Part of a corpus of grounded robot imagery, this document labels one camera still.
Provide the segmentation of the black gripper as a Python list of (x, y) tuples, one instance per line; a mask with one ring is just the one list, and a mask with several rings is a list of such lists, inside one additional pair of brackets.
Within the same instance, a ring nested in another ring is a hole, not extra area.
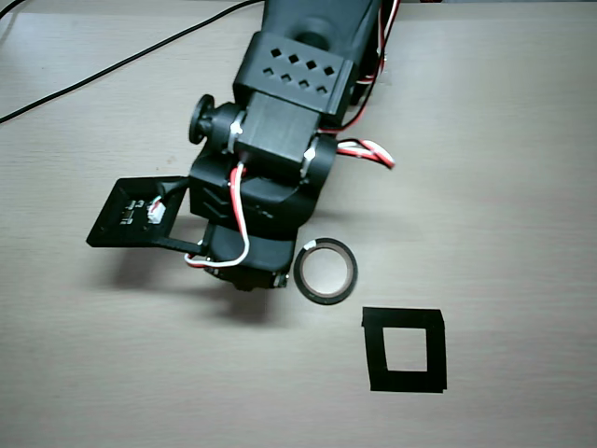
[[(249, 243), (248, 255), (238, 266), (207, 268), (206, 272), (232, 283), (241, 291), (286, 287), (295, 241), (250, 236)], [(207, 226), (202, 245), (205, 247), (205, 256), (216, 262), (236, 259), (243, 251), (243, 239), (238, 231), (215, 224)]]

